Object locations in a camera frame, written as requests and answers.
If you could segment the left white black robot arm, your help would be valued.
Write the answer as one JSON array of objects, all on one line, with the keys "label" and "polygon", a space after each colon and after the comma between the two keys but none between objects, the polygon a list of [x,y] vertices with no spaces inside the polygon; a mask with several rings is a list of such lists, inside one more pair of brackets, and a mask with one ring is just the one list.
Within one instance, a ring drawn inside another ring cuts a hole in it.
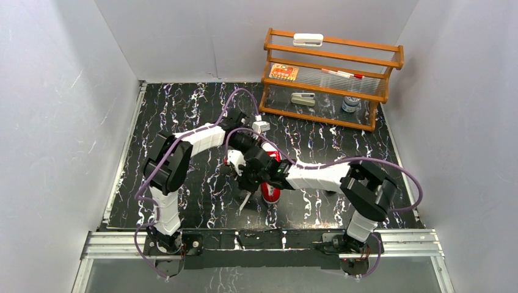
[{"label": "left white black robot arm", "polygon": [[244,154],[258,146],[257,137],[240,132],[246,114],[231,109],[216,122],[171,136],[160,134],[143,167],[154,205],[154,223],[146,229],[152,244],[162,253],[177,254],[183,246],[178,210],[178,191],[186,181],[191,158],[210,148],[227,145]]}]

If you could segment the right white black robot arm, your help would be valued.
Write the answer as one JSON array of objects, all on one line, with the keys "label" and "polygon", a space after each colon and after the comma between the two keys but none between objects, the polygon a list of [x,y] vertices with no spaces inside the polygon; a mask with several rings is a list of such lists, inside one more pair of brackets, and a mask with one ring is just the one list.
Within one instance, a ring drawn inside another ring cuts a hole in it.
[{"label": "right white black robot arm", "polygon": [[278,161],[255,146],[246,153],[230,150],[227,162],[235,169],[238,187],[254,193],[263,183],[278,190],[315,189],[343,194],[355,209],[342,238],[324,240],[326,253],[358,253],[368,245],[370,234],[389,213],[396,182],[374,163],[323,164]]}]

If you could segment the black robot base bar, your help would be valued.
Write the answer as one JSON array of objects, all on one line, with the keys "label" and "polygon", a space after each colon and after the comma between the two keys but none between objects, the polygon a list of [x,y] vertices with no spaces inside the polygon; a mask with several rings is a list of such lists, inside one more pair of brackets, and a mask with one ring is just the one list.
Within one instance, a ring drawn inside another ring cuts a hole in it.
[{"label": "black robot base bar", "polygon": [[160,269],[178,261],[184,269],[216,267],[317,267],[365,273],[385,252],[375,232],[366,242],[343,229],[183,229],[161,236],[148,228],[143,253]]}]

